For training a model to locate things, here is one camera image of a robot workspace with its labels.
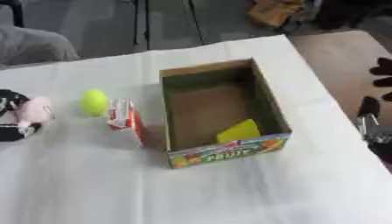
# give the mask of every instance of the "pink stuffed toy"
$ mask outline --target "pink stuffed toy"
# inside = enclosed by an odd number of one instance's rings
[[[17,110],[18,126],[29,127],[32,123],[47,123],[54,118],[51,102],[44,96],[38,96],[24,103]]]

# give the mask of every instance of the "yellow ball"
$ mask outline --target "yellow ball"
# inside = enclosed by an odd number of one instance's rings
[[[81,97],[80,105],[88,116],[102,116],[108,110],[109,99],[102,91],[91,89]]]

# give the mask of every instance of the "yellow object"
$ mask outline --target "yellow object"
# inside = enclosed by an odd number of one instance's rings
[[[254,120],[248,119],[240,122],[234,127],[227,129],[217,135],[218,143],[226,143],[234,140],[247,140],[250,138],[260,137],[260,131]]]
[[[91,89],[82,96],[80,105],[88,116],[102,116],[108,110],[109,100],[102,91]]]

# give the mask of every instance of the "open box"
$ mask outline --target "open box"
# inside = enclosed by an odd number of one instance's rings
[[[173,168],[276,151],[291,134],[252,59],[164,70],[161,84]],[[217,143],[217,134],[247,119],[262,136]]]

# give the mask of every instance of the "white tablecloth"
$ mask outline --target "white tablecloth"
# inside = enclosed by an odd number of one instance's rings
[[[171,170],[162,152],[139,149],[79,111],[82,93],[99,88],[132,98],[148,126],[161,126],[159,69],[252,57],[293,129],[277,152]],[[56,114],[38,134],[0,143],[1,223],[392,223],[390,174],[283,36],[0,78],[0,88],[50,97]]]

